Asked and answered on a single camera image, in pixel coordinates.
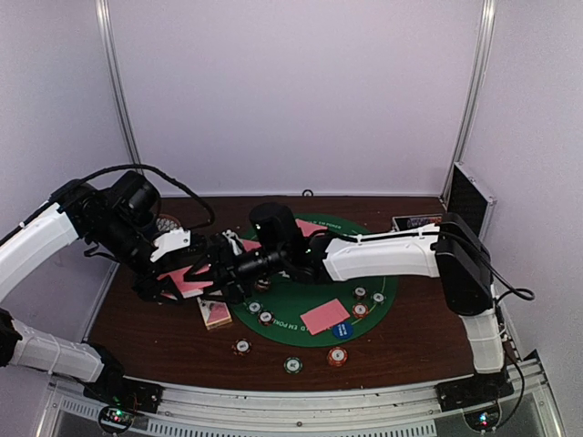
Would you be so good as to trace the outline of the red-backed card deck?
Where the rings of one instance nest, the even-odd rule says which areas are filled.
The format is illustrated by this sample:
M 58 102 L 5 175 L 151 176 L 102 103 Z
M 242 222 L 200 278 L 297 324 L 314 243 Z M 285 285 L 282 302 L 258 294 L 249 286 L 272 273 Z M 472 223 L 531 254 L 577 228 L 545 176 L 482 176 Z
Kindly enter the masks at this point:
M 183 299 L 190 299 L 200 296 L 204 289 L 210 287 L 212 281 L 185 281 L 184 275 L 189 271 L 189 267 L 176 269 L 169 273 L 165 273 L 158 277 L 158 280 L 171 278 L 176 285 L 178 291 L 181 293 Z

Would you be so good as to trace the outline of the dealt card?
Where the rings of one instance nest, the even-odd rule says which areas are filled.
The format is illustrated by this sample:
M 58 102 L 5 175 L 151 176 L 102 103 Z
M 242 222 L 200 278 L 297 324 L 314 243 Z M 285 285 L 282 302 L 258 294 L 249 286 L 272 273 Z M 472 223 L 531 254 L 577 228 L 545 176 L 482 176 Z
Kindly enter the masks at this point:
M 328 229 L 326 226 L 314 224 L 314 223 L 311 223 L 310 221 L 305 221 L 305 220 L 302 220 L 299 218 L 295 219 L 295 223 L 298 225 L 298 227 L 302 231 L 302 235 L 304 237 L 310 237 L 311 234 L 313 234 L 314 232 Z
M 317 335 L 348 320 L 350 314 L 338 300 L 330 300 L 301 315 L 303 325 L 311 335 Z
M 241 242 L 245 251 L 252 251 L 261 248 L 261 244 L 258 241 L 243 239 Z

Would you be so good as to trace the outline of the black 100 chip stack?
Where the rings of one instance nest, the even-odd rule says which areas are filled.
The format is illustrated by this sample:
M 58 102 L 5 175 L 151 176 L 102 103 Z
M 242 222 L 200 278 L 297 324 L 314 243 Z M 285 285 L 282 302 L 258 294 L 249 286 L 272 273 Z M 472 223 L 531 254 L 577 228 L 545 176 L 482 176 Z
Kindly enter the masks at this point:
M 251 342 L 246 339 L 236 340 L 232 345 L 232 351 L 235 355 L 245 356 L 251 351 Z

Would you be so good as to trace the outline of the green 20 chip stack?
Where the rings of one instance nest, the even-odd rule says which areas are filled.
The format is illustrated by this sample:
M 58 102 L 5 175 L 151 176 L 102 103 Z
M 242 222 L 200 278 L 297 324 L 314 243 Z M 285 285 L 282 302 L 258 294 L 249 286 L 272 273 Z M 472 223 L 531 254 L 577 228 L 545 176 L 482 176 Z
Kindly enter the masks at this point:
M 302 368 L 302 360 L 298 357 L 288 357 L 283 363 L 283 369 L 289 374 L 300 373 Z

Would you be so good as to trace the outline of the orange 5 chip stack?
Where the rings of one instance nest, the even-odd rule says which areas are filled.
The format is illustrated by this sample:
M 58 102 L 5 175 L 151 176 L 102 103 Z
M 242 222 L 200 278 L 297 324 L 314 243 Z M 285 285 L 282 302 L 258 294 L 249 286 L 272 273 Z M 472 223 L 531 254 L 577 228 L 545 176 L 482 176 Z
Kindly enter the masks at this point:
M 326 360 L 330 366 L 342 367 L 348 361 L 348 352 L 343 347 L 333 347 L 329 349 Z

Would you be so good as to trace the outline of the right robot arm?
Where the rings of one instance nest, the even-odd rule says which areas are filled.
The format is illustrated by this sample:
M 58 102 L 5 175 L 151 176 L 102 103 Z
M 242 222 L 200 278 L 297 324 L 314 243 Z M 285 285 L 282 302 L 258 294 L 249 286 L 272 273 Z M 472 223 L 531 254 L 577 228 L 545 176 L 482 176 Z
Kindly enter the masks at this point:
M 292 211 L 264 203 L 250 213 L 260 246 L 250 251 L 232 237 L 212 237 L 184 275 L 239 303 L 258 278 L 284 271 L 294 281 L 328 284 L 369 277 L 423 276 L 442 283 L 447 308 L 464 324 L 473 355 L 467 382 L 473 401 L 487 401 L 506 382 L 505 353 L 492 291 L 490 255 L 456 214 L 409 231 L 348 236 L 317 230 L 304 236 Z

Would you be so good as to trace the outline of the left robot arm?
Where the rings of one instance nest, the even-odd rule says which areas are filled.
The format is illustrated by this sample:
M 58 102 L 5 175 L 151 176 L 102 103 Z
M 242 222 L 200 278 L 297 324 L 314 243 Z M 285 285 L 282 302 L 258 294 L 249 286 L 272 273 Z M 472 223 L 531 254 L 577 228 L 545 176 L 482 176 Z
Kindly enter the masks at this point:
M 159 192 L 141 175 L 141 167 L 122 165 L 121 177 L 107 188 L 91 180 L 105 169 L 73 179 L 54 191 L 28 218 L 1 240 L 1 297 L 50 258 L 77 241 L 89 245 L 88 256 L 106 255 L 136 276 L 135 290 L 145 301 L 182 302 L 169 273 L 190 267 L 206 247 L 198 227 L 160 231 Z M 56 373 L 79 381 L 112 404 L 131 394 L 122 365 L 110 352 L 34 329 L 1 311 L 1 364 Z

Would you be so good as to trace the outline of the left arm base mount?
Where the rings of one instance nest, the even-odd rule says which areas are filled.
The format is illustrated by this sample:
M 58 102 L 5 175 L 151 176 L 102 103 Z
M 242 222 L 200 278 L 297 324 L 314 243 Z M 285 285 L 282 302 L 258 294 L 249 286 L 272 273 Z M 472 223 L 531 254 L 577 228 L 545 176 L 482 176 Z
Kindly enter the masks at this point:
M 126 412 L 157 413 L 163 394 L 163 388 L 158 384 L 126 378 L 117 388 L 106 388 L 96 382 L 81 382 L 81 385 L 85 397 Z

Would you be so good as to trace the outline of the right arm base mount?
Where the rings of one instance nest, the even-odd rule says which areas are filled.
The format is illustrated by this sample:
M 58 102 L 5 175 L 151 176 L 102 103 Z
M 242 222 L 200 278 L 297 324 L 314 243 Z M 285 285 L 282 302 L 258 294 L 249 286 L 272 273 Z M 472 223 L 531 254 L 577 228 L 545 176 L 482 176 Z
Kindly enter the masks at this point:
M 503 374 L 475 374 L 438 383 L 435 391 L 441 411 L 450 412 L 512 395 L 514 386 Z

